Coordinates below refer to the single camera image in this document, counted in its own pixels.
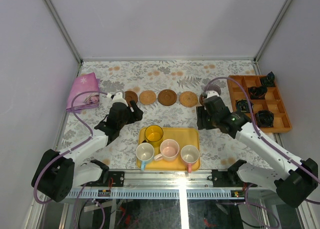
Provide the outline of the purple glass cup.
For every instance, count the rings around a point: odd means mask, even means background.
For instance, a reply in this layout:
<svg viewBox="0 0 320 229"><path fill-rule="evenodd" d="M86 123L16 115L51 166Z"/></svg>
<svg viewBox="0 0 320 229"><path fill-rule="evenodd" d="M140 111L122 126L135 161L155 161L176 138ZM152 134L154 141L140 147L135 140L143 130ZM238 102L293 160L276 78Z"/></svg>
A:
<svg viewBox="0 0 320 229"><path fill-rule="evenodd" d="M209 84L209 85L206 85L204 88L203 88L203 96L205 95L205 92L206 91L217 91L219 93L219 95L221 95L221 88L216 85L216 84Z"/></svg>

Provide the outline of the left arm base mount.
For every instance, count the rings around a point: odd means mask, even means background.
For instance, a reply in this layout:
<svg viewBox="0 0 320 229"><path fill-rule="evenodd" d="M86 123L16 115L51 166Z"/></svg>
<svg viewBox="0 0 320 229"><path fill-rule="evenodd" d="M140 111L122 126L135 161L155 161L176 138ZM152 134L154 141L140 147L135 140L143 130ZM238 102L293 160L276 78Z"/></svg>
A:
<svg viewBox="0 0 320 229"><path fill-rule="evenodd" d="M109 167L99 160L91 160L90 163L102 169L98 180L89 182L90 187L123 187L125 180L124 171L111 171Z"/></svg>

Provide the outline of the pink ceramic mug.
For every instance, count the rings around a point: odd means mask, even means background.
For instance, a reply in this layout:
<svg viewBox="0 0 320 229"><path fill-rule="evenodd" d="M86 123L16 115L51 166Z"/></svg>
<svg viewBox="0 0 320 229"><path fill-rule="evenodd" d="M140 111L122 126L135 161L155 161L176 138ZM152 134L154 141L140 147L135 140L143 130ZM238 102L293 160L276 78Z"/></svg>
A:
<svg viewBox="0 0 320 229"><path fill-rule="evenodd" d="M174 161L180 151L179 144L173 139L164 140L159 147L159 154L157 154L153 160L161 161L164 160L166 162Z"/></svg>

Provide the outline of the white mug pink handle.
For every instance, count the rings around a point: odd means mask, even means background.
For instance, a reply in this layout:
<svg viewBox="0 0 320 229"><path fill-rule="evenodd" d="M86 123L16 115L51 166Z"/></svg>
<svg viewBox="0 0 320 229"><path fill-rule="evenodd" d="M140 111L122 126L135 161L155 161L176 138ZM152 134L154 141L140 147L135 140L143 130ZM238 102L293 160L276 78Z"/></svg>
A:
<svg viewBox="0 0 320 229"><path fill-rule="evenodd" d="M192 172L192 166L199 160L200 152L193 145L186 145L180 151L180 157L182 159L182 163L186 167L186 171L188 173Z"/></svg>

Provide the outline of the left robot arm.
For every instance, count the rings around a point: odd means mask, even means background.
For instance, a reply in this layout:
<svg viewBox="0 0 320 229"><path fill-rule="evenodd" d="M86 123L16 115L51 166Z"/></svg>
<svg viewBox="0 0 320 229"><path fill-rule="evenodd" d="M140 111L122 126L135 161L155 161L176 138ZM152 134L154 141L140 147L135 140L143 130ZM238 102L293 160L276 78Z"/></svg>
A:
<svg viewBox="0 0 320 229"><path fill-rule="evenodd" d="M60 202L74 187L109 185L109 167L97 159L90 162L85 162L85 159L116 140L124 126L142 119L143 111L135 101L132 100L130 105L113 103L90 137L63 151L49 149L43 154L31 181L33 195L36 197L41 192L51 200Z"/></svg>

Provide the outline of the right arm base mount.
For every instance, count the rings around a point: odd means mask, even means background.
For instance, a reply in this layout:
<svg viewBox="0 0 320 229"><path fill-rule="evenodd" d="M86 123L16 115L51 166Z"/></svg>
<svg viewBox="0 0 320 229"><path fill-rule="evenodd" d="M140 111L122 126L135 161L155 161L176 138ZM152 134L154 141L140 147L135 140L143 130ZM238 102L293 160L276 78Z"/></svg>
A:
<svg viewBox="0 0 320 229"><path fill-rule="evenodd" d="M211 170L211 177L213 187L215 188L235 188L243 187L245 182L243 182L237 171L243 164L247 164L245 160L239 159L234 164L232 164L227 170Z"/></svg>

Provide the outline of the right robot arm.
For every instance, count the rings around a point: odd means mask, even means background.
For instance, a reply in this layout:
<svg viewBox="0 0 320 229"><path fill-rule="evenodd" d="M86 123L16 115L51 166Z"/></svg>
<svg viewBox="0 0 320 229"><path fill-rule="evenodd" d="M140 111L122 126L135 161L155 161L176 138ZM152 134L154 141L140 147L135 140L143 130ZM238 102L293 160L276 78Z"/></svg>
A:
<svg viewBox="0 0 320 229"><path fill-rule="evenodd" d="M196 108L198 129L219 129L245 144L262 157L271 169L243 162L228 173L233 186L253 183L275 192L292 208L297 208L318 187L318 164L290 153L269 139L251 119L240 110L230 112L219 95L208 97L203 106Z"/></svg>

